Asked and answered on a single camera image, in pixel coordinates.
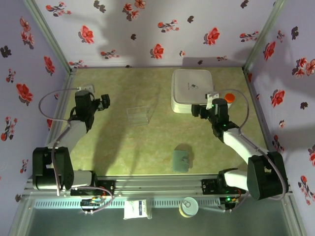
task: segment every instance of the wire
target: wire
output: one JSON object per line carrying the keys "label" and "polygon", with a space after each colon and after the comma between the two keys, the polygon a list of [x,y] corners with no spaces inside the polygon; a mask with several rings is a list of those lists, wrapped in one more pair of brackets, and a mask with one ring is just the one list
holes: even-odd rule
{"label": "wire", "polygon": [[43,101],[48,95],[53,94],[53,93],[56,93],[56,92],[69,91],[69,90],[79,90],[79,88],[60,89],[60,90],[56,90],[56,91],[50,92],[50,93],[46,94],[45,96],[43,96],[42,99],[41,99],[41,100],[39,101],[39,103],[38,103],[38,109],[39,109],[40,113],[41,113],[44,117],[46,117],[47,119],[51,119],[51,120],[55,120],[55,121],[65,121],[65,122],[68,122],[68,123],[69,123],[69,121],[66,120],[66,119],[57,119],[57,118],[49,117],[49,116],[47,116],[46,114],[44,114],[43,111],[41,110],[41,103],[42,103],[42,101]]}
{"label": "wire", "polygon": [[113,202],[113,200],[114,200],[113,194],[112,194],[109,190],[107,190],[106,188],[92,187],[92,186],[82,186],[82,187],[75,187],[75,188],[71,188],[71,189],[75,189],[75,190],[77,190],[77,189],[96,189],[96,190],[102,190],[102,191],[108,193],[108,194],[111,196],[111,199],[109,200],[108,203],[106,203],[106,204],[100,206],[100,207],[97,208],[96,210],[84,211],[85,214],[93,214],[93,213],[96,213],[96,212],[98,212],[98,211],[101,211],[101,210],[107,208],[109,205],[111,205],[112,202]]}

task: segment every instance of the red flower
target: red flower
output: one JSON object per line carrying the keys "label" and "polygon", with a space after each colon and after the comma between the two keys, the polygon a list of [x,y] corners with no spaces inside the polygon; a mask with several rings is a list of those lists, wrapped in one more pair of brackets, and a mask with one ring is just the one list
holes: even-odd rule
{"label": "red flower", "polygon": [[23,17],[20,18],[20,24],[21,24],[21,26],[23,27],[23,30],[24,30],[25,32],[28,32],[28,31],[31,30],[30,25],[29,25],[29,22],[26,21],[26,20],[24,20]]}
{"label": "red flower", "polygon": [[305,72],[304,72],[303,69],[299,69],[299,70],[295,73],[295,76],[296,76],[297,78],[302,78],[303,75],[305,75]]}
{"label": "red flower", "polygon": [[126,3],[125,6],[124,6],[124,9],[126,11],[131,11],[132,10],[131,3]]}
{"label": "red flower", "polygon": [[311,154],[310,161],[312,161],[312,165],[315,166],[315,152]]}
{"label": "red flower", "polygon": [[138,8],[144,9],[144,6],[146,5],[145,1],[142,0],[135,0],[136,2],[134,3],[134,5]]}
{"label": "red flower", "polygon": [[300,67],[304,67],[304,65],[307,63],[306,58],[301,58],[300,59]]}
{"label": "red flower", "polygon": [[25,84],[16,84],[19,96],[28,102],[32,102],[33,94],[30,93],[29,88]]}
{"label": "red flower", "polygon": [[138,16],[139,16],[139,11],[132,11],[132,12],[131,12],[131,17],[132,17],[133,19],[137,19]]}
{"label": "red flower", "polygon": [[21,33],[21,36],[22,36],[22,40],[23,41],[27,41],[28,36],[27,36],[27,34],[24,31]]}
{"label": "red flower", "polygon": [[53,123],[53,121],[51,119],[47,119],[47,125],[48,125],[48,129],[51,128],[51,124]]}
{"label": "red flower", "polygon": [[252,81],[252,73],[248,74],[248,81],[251,82]]}
{"label": "red flower", "polygon": [[207,36],[207,39],[208,39],[208,44],[209,45],[215,45],[216,44],[216,40],[219,38],[219,31],[216,27],[214,27],[209,33],[208,33],[208,36]]}
{"label": "red flower", "polygon": [[301,176],[301,180],[306,183],[307,182],[307,178],[305,176]]}
{"label": "red flower", "polygon": [[29,34],[29,42],[34,45],[34,37],[31,33]]}
{"label": "red flower", "polygon": [[91,44],[91,43],[94,43],[93,41],[93,31],[90,30],[88,27],[86,26],[82,26],[82,29],[81,29],[81,34],[82,34],[82,37],[84,38],[84,40]]}
{"label": "red flower", "polygon": [[44,56],[44,60],[45,60],[45,65],[46,65],[47,70],[49,70],[50,73],[54,73],[55,67],[54,67],[53,62],[51,61],[50,57]]}
{"label": "red flower", "polygon": [[284,101],[284,94],[285,94],[285,91],[282,90],[282,91],[277,92],[274,95],[274,97],[271,100],[271,104],[273,107],[280,105]]}
{"label": "red flower", "polygon": [[164,53],[164,48],[158,43],[154,48],[153,48],[153,55],[156,59],[161,59],[162,54]]}
{"label": "red flower", "polygon": [[307,63],[305,69],[306,69],[307,76],[314,74],[314,72],[315,72],[315,59],[311,60],[310,63]]}
{"label": "red flower", "polygon": [[275,45],[276,45],[275,41],[270,44],[267,44],[266,50],[264,51],[264,57],[266,61],[275,52]]}

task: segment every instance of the white plastic container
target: white plastic container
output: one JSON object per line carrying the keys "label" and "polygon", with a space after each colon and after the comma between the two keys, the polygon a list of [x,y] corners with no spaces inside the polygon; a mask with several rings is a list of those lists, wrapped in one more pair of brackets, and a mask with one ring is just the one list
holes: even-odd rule
{"label": "white plastic container", "polygon": [[172,78],[172,109],[191,114],[191,105],[206,105],[206,95],[214,90],[208,70],[178,69]]}

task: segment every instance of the transparent container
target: transparent container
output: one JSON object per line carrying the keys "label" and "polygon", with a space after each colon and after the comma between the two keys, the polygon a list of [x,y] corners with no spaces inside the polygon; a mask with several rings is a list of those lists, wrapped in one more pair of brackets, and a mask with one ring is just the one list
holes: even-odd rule
{"label": "transparent container", "polygon": [[134,107],[127,109],[130,126],[142,126],[149,124],[147,107]]}

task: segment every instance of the green square object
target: green square object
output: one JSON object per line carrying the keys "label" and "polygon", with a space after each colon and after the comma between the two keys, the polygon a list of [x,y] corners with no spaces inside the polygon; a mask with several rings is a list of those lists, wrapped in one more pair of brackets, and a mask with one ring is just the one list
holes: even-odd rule
{"label": "green square object", "polygon": [[186,151],[173,151],[173,171],[185,173],[188,172],[189,159]]}

